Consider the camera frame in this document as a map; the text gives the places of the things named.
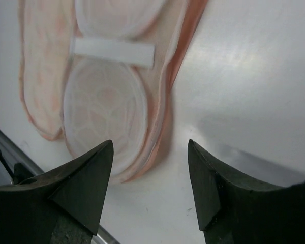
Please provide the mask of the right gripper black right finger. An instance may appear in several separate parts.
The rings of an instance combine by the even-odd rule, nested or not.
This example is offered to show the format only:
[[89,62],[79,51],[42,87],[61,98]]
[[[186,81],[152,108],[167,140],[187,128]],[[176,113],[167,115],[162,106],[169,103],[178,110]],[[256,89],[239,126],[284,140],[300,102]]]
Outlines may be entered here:
[[281,187],[253,178],[193,140],[188,166],[206,243],[305,243],[305,182]]

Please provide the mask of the peach floral mesh laundry bag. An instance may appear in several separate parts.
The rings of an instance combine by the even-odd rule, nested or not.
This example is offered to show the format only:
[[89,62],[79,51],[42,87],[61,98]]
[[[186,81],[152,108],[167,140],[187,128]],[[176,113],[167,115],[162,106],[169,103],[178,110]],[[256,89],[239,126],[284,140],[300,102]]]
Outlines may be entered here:
[[77,158],[114,144],[110,183],[155,163],[169,94],[206,1],[19,1],[20,99]]

